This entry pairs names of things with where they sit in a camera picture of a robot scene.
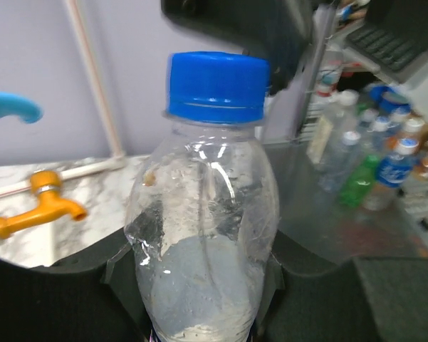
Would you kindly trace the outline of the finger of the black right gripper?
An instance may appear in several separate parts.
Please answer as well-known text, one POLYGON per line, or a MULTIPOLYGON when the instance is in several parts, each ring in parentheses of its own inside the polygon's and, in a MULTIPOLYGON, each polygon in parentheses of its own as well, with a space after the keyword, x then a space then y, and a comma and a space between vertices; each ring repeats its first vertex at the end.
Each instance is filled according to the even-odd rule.
POLYGON ((300 0, 163 0, 174 25, 232 43, 270 65, 268 93, 287 89, 310 59, 315 42, 313 7, 300 0))

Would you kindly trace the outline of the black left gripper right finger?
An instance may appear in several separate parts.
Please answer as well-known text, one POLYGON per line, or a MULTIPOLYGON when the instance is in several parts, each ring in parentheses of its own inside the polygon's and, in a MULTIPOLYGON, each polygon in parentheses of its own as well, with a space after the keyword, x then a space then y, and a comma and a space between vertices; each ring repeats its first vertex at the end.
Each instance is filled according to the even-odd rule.
POLYGON ((279 233, 259 341, 428 341, 428 259, 334 265, 279 233))

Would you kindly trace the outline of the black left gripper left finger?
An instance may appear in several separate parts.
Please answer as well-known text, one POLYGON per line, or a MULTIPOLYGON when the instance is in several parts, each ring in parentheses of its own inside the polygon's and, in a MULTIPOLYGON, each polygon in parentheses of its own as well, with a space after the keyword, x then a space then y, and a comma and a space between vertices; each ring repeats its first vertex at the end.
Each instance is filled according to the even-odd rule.
POLYGON ((0 341, 148 341, 122 229, 51 266, 0 259, 0 341))

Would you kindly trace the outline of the clear bottle blue label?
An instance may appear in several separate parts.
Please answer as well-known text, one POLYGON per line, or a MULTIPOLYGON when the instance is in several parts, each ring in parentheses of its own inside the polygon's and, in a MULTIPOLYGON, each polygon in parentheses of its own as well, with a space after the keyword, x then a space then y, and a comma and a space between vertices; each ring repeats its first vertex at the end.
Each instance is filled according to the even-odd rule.
POLYGON ((127 204, 142 301, 158 341, 246 341, 280 218, 271 164, 255 122, 172 124, 127 204))

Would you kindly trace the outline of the blue bottle cap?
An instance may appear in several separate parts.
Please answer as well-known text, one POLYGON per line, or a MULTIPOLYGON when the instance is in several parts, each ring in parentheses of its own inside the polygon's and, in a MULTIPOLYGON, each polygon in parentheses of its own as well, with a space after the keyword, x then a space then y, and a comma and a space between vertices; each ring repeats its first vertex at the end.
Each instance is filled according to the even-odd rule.
POLYGON ((263 120, 270 67, 264 59, 232 53, 174 53, 167 69, 166 112, 212 124, 263 120))

